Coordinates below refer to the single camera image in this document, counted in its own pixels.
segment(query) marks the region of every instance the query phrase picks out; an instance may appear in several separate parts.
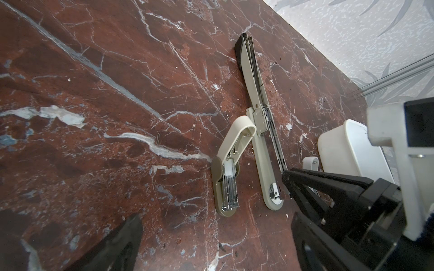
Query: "wall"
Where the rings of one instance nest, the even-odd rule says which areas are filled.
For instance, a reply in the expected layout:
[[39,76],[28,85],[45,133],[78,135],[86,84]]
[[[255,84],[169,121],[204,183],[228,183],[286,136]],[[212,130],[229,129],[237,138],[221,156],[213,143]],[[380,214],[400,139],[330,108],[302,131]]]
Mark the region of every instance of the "wall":
[[265,0],[362,87],[434,53],[433,0]]

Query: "stapler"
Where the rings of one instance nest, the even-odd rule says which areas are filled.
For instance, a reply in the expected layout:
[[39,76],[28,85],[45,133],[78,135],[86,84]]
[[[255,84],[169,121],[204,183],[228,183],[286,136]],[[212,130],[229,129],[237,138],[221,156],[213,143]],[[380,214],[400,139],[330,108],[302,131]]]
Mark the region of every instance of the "stapler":
[[271,139],[279,164],[280,173],[287,170],[282,147],[277,136],[273,114],[271,113],[268,98],[262,82],[261,74],[256,61],[253,39],[246,33],[241,34],[235,44],[238,66],[243,73],[247,91],[252,102],[252,107],[247,108],[247,116],[256,126],[256,133],[253,136],[253,150],[255,153],[256,166],[258,168],[259,180],[261,183],[264,202],[271,210],[279,210],[283,201],[281,192],[278,189],[270,154],[266,141]]
[[240,173],[238,160],[255,133],[256,126],[248,116],[238,117],[211,162],[215,205],[222,216],[232,216],[239,206],[235,182]]

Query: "white bin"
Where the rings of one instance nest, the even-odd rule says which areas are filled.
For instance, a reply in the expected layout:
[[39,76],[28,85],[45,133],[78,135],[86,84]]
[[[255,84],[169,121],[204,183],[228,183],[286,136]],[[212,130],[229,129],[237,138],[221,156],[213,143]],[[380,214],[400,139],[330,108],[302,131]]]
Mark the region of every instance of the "white bin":
[[323,133],[318,138],[318,151],[324,172],[383,178],[394,183],[386,158],[380,147],[371,145],[368,128],[356,121]]

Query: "marble countertop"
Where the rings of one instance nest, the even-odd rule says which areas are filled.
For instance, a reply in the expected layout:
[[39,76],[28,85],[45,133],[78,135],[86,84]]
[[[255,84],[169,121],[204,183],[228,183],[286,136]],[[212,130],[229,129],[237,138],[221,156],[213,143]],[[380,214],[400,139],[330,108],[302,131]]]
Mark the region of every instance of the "marble countertop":
[[136,270],[299,270],[293,200],[265,206],[251,145],[240,208],[215,212],[210,160],[250,100],[255,49],[289,167],[365,121],[357,86],[261,0],[0,0],[0,253],[61,270],[132,213]]

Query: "wallpaper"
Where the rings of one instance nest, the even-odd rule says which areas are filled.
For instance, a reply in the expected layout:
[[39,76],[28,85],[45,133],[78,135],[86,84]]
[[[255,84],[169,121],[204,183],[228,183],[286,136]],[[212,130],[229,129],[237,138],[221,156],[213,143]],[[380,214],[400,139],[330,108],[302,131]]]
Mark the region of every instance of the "wallpaper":
[[264,0],[362,87],[434,53],[434,0]]

